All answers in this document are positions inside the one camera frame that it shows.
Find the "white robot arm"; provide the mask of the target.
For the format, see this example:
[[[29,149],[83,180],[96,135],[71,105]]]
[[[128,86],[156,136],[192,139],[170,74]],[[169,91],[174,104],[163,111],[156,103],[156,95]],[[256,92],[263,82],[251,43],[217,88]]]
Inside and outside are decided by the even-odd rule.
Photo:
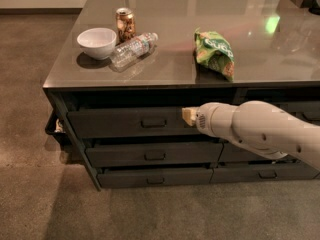
[[[183,108],[182,118],[202,134],[225,139],[262,157],[276,160],[291,155],[320,169],[320,127],[269,103],[205,103]]]

